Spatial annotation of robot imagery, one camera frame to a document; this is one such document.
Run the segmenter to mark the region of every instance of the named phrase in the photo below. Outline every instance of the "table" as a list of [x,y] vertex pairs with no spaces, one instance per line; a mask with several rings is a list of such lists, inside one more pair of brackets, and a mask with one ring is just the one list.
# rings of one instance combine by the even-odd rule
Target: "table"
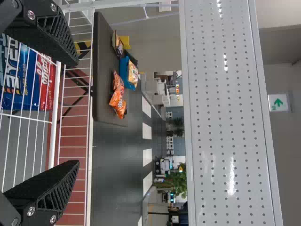
[[[120,119],[109,101],[113,94],[112,71],[119,73],[119,59],[111,44],[113,30],[100,12],[94,15],[94,35],[93,35],[93,106],[92,116],[95,121],[113,125],[127,127],[127,116]],[[128,92],[125,89],[124,99],[127,104]]]

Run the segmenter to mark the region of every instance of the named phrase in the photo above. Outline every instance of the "snack bag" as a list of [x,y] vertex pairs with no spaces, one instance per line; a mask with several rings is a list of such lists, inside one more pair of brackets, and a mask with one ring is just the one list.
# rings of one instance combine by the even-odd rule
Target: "snack bag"
[[114,107],[114,110],[120,119],[124,119],[124,116],[127,114],[127,102],[120,99],[117,106]]
[[118,88],[121,89],[120,92],[121,92],[121,95],[123,96],[123,94],[124,94],[124,82],[115,70],[114,70],[113,74],[114,74],[113,90],[116,90]]
[[123,43],[120,39],[120,37],[117,35],[117,32],[114,31],[112,35],[112,46],[117,54],[117,56],[122,56],[123,54]]
[[124,115],[127,114],[127,102],[122,99],[121,89],[117,88],[109,102],[109,105],[112,106],[121,119],[124,118]]
[[116,89],[110,102],[109,105],[112,107],[116,107],[118,105],[118,102],[122,99],[122,94],[121,94],[121,89]]
[[135,87],[137,87],[137,83],[138,83],[138,69],[136,68],[136,66],[131,62],[128,61],[128,81],[132,84],[135,85]]

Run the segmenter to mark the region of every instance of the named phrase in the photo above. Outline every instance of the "green exit sign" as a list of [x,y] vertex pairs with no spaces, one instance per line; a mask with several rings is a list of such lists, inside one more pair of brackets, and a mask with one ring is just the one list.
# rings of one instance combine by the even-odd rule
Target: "green exit sign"
[[268,95],[270,112],[288,112],[289,104],[287,94]]

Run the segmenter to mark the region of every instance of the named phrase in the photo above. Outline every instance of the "white perforated shelf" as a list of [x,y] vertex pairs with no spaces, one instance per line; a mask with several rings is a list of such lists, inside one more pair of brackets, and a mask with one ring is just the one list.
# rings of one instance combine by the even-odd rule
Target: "white perforated shelf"
[[274,226],[248,0],[181,6],[196,225]]

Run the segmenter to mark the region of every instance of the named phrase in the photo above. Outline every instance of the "white railing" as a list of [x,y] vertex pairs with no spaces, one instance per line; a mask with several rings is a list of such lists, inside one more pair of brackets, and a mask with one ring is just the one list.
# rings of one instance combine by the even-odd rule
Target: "white railing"
[[[52,131],[55,130],[56,125],[61,63],[54,63],[48,56],[27,48],[22,43],[6,35],[2,35],[2,38],[7,38],[8,41],[7,47],[2,45],[8,56],[7,54],[4,55],[6,58],[5,65],[1,64],[0,68],[1,71],[4,68],[3,77],[1,78],[1,80],[3,79],[2,85],[6,84],[6,86],[2,86],[0,99],[0,106],[2,106],[0,141],[3,147],[0,156],[3,159],[3,164],[0,165],[0,181],[1,191],[4,192],[45,170],[47,137],[50,131],[48,127],[50,126]],[[50,68],[52,67],[55,67],[56,71],[53,78],[50,74]],[[19,78],[20,70],[23,71],[22,81]],[[46,90],[42,88],[43,82],[44,85],[47,84]],[[49,90],[49,85],[54,82],[54,90]],[[51,103],[48,103],[49,92],[54,95],[52,110],[49,110],[51,109]],[[49,137],[49,154],[53,159],[51,153],[54,153],[55,136],[51,132]]]

